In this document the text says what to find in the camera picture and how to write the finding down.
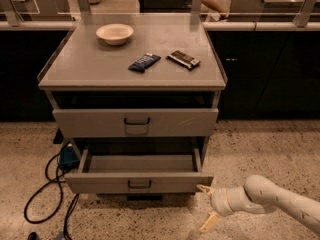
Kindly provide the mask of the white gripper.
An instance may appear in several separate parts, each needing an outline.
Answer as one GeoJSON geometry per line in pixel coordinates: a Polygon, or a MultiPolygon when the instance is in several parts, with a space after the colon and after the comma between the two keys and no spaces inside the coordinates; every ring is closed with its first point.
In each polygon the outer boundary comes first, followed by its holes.
{"type": "Polygon", "coordinates": [[[254,207],[242,186],[219,188],[216,190],[210,186],[201,184],[197,184],[196,187],[211,197],[211,206],[217,212],[208,214],[207,219],[199,228],[201,233],[207,233],[214,228],[220,220],[220,215],[226,217],[239,211],[249,212],[254,207]]]}

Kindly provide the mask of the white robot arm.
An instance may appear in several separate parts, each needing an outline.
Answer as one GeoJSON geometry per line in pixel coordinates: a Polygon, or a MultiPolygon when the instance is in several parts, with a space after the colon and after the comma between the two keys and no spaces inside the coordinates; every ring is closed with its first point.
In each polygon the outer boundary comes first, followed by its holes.
{"type": "Polygon", "coordinates": [[[219,188],[197,185],[210,198],[213,211],[199,231],[207,233],[221,217],[235,212],[267,214],[281,209],[296,221],[320,235],[320,203],[284,189],[261,175],[250,175],[242,186],[219,188]]]}

